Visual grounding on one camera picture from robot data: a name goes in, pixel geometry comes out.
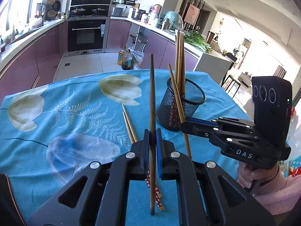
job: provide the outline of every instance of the black mesh pen holder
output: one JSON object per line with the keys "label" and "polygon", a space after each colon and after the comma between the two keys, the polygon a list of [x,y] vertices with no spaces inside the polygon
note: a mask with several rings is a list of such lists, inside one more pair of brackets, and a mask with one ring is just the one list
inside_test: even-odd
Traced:
{"label": "black mesh pen holder", "polygon": [[[203,90],[191,80],[185,80],[185,93],[180,96],[185,117],[192,117],[199,105],[202,105],[206,96]],[[162,127],[169,131],[180,130],[180,117],[173,92],[171,79],[167,80],[167,89],[157,110],[157,120]]]}

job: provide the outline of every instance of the camera lens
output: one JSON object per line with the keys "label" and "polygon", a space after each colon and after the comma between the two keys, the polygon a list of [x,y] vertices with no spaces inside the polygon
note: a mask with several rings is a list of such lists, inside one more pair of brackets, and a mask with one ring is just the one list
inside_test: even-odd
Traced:
{"label": "camera lens", "polygon": [[257,86],[254,86],[254,87],[253,87],[253,95],[254,95],[255,97],[258,96],[258,88],[257,88]]}
{"label": "camera lens", "polygon": [[259,88],[259,97],[262,101],[265,101],[266,100],[266,88],[265,86],[260,86]]}
{"label": "camera lens", "polygon": [[273,104],[276,101],[276,92],[274,90],[274,88],[271,88],[268,92],[268,98],[270,100],[270,102]]}

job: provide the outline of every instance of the faucet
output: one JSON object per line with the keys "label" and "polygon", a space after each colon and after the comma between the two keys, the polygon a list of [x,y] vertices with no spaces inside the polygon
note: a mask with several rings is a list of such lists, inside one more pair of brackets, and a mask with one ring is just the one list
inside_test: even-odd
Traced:
{"label": "faucet", "polygon": [[15,32],[15,24],[13,24],[13,32],[11,33],[11,41],[12,42],[16,39],[15,36],[18,34],[19,34],[18,29],[16,29],[16,32]]}

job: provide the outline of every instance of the screw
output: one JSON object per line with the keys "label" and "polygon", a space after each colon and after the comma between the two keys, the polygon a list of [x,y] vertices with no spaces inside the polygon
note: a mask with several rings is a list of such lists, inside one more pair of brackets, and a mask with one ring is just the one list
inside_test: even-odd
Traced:
{"label": "screw", "polygon": [[214,167],[216,167],[216,164],[215,164],[215,162],[213,162],[213,161],[208,161],[208,162],[206,163],[206,166],[207,166],[208,168],[214,168]]}
{"label": "screw", "polygon": [[99,168],[99,163],[98,163],[97,161],[94,161],[94,162],[92,162],[92,163],[90,164],[90,167],[91,167],[92,169]]}
{"label": "screw", "polygon": [[180,153],[177,151],[174,151],[174,152],[171,152],[170,156],[173,158],[178,158],[180,156]]}
{"label": "screw", "polygon": [[134,152],[129,152],[129,153],[127,153],[125,156],[126,156],[126,158],[131,159],[131,158],[134,158],[134,157],[135,157],[135,153],[134,153]]}

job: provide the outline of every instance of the blue tablecloth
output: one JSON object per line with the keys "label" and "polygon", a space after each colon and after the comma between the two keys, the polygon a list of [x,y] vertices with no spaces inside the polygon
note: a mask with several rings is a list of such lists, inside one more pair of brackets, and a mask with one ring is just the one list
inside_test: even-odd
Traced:
{"label": "blue tablecloth", "polygon": [[[156,106],[169,78],[155,70]],[[206,73],[186,72],[207,96],[196,118],[248,119]],[[27,221],[73,175],[90,162],[113,161],[130,149],[121,103],[126,104],[139,139],[149,128],[149,70],[76,77],[7,96],[0,109],[0,173],[9,176],[20,212]],[[183,135],[161,128],[162,136],[186,153]],[[205,138],[189,136],[194,161],[213,160],[233,178],[238,162],[220,154]],[[175,181],[157,181],[165,211],[149,215],[149,188],[131,181],[126,225],[178,225]]]}

